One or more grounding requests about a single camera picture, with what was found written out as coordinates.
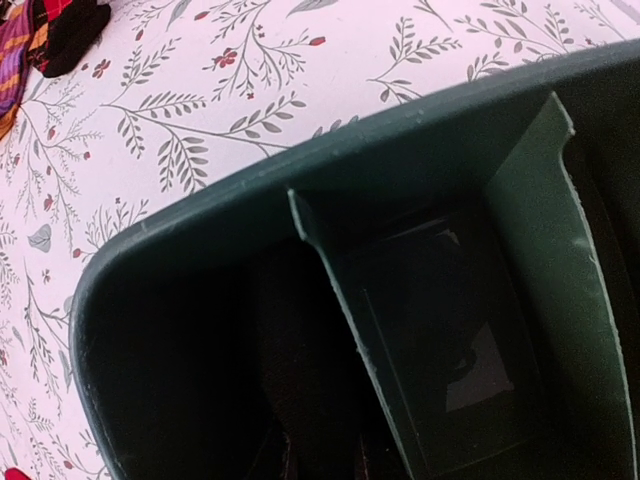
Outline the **green divided organizer bin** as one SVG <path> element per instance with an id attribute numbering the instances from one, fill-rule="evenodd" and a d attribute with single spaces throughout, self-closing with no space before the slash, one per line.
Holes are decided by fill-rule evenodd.
<path id="1" fill-rule="evenodd" d="M 115 479 L 297 479 L 248 264 L 319 257 L 396 479 L 639 475 L 639 44 L 519 67 L 237 172 L 108 241 L 71 359 Z"/>

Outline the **black sock with white stripes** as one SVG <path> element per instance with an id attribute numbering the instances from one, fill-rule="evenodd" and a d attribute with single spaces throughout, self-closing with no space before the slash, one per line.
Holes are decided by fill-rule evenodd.
<path id="1" fill-rule="evenodd" d="M 316 253 L 281 243 L 248 264 L 261 386 L 297 479 L 396 479 L 398 467 L 341 306 Z"/>

